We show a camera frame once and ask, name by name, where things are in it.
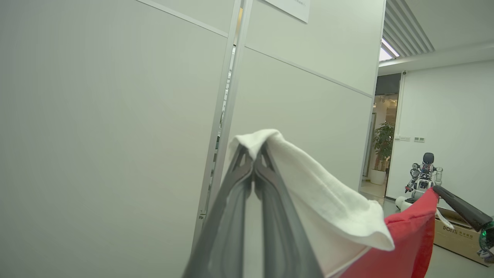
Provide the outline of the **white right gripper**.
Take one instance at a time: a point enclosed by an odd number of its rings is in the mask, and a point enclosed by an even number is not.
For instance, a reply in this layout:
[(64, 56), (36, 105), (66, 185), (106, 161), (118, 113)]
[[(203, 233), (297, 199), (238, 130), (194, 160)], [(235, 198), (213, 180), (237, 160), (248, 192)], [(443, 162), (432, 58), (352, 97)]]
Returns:
[(446, 201), (476, 232), (480, 231), (478, 256), (487, 264), (494, 263), (494, 222), (493, 218), (464, 201), (442, 186), (432, 187), (439, 197)]

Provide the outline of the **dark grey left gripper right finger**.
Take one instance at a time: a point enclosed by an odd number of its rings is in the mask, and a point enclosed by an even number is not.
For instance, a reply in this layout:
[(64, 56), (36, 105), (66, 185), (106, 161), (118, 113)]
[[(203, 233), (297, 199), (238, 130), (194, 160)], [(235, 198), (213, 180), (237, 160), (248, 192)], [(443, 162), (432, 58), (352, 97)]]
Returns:
[(262, 204), (263, 276), (322, 278), (314, 250), (267, 143), (261, 146), (253, 170), (255, 193)]

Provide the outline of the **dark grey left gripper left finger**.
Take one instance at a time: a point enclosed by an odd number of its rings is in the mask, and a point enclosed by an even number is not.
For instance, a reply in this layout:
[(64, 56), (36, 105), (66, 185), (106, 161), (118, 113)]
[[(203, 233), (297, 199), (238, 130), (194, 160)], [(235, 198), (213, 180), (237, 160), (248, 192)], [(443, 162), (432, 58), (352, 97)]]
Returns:
[(183, 273), (184, 278), (241, 278), (246, 200), (252, 192), (254, 162), (238, 145), (203, 230)]

